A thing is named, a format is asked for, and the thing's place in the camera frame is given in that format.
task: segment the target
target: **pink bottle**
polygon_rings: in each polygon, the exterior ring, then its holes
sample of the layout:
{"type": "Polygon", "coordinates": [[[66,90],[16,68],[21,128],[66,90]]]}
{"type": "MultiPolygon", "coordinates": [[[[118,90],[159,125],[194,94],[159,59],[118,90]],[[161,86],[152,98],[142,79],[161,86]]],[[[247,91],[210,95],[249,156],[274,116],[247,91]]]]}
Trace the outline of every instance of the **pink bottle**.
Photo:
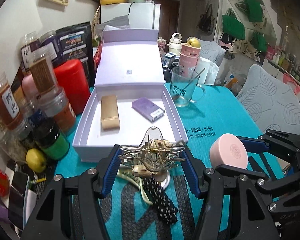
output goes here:
{"type": "Polygon", "coordinates": [[[22,90],[28,100],[31,100],[38,94],[37,87],[35,86],[32,75],[25,76],[22,80],[22,90]]]}
{"type": "Polygon", "coordinates": [[[210,148],[210,162],[212,168],[221,164],[246,169],[248,154],[237,136],[230,133],[223,134],[210,148]]]}

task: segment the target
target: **glass mug handle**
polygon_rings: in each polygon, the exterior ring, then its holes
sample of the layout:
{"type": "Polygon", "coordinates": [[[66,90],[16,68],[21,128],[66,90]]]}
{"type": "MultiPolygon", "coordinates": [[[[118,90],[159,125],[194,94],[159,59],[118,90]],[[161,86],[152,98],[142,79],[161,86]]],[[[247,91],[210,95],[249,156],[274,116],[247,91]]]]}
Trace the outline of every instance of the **glass mug handle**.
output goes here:
{"type": "Polygon", "coordinates": [[[206,91],[204,90],[204,87],[203,87],[202,85],[196,84],[196,86],[202,89],[203,94],[202,94],[202,96],[201,96],[199,99],[197,99],[197,100],[192,100],[192,98],[191,98],[191,99],[190,99],[190,102],[191,102],[191,103],[196,103],[196,102],[198,102],[199,100],[201,100],[201,99],[206,95],[206,91]]]}

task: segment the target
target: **small purple carton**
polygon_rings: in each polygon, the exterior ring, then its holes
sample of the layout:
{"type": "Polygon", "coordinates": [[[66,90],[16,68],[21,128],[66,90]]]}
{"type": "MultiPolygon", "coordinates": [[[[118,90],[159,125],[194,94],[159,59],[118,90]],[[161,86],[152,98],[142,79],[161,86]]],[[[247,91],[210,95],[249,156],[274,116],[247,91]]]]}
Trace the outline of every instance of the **small purple carton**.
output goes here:
{"type": "Polygon", "coordinates": [[[131,107],[150,122],[154,122],[164,116],[164,110],[147,98],[139,98],[131,103],[131,107]]]}

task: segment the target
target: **teal tablecloth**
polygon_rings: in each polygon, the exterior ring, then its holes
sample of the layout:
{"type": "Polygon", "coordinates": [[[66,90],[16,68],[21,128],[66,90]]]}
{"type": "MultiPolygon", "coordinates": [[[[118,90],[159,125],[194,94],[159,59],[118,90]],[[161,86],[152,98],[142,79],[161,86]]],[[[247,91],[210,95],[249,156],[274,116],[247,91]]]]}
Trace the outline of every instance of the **teal tablecloth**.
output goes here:
{"type": "MultiPolygon", "coordinates": [[[[202,100],[196,104],[190,104],[188,107],[179,108],[178,112],[186,129],[189,138],[188,147],[193,156],[201,159],[206,167],[210,167],[210,146],[222,134],[232,133],[237,136],[257,138],[261,135],[261,131],[227,88],[205,86],[205,89],[206,96],[202,100]]],[[[197,92],[200,93],[199,89],[195,91],[194,98],[197,96],[197,92]]],[[[68,136],[70,142],[73,141],[73,138],[74,133],[68,136]]],[[[253,156],[266,172],[259,155],[249,155],[253,156]]],[[[265,156],[277,178],[283,177],[276,158],[268,153],[265,153],[265,156]]],[[[71,147],[67,156],[58,162],[55,173],[62,174],[67,178],[79,175],[88,168],[95,166],[95,163],[82,163],[71,147]]],[[[187,193],[180,166],[173,169],[171,175],[172,179],[166,193],[179,209],[177,224],[171,227],[161,225],[155,217],[154,211],[143,203],[140,193],[133,189],[133,186],[127,185],[125,180],[117,178],[107,200],[107,214],[105,216],[106,227],[111,239],[190,238],[194,224],[198,221],[202,200],[197,200],[191,194],[188,186],[187,193]]],[[[228,208],[229,197],[225,196],[221,231],[227,226],[228,208]]]]}

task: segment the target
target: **door frame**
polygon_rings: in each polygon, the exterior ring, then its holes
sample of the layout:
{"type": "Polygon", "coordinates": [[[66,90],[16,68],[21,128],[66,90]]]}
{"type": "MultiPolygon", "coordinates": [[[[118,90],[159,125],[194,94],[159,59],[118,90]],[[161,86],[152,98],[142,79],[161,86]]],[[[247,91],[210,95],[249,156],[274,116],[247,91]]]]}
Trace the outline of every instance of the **door frame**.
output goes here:
{"type": "Polygon", "coordinates": [[[183,0],[174,0],[179,1],[179,16],[178,16],[178,24],[177,24],[177,32],[180,33],[180,22],[181,22],[181,13],[182,13],[182,6],[183,6],[183,0]]]}

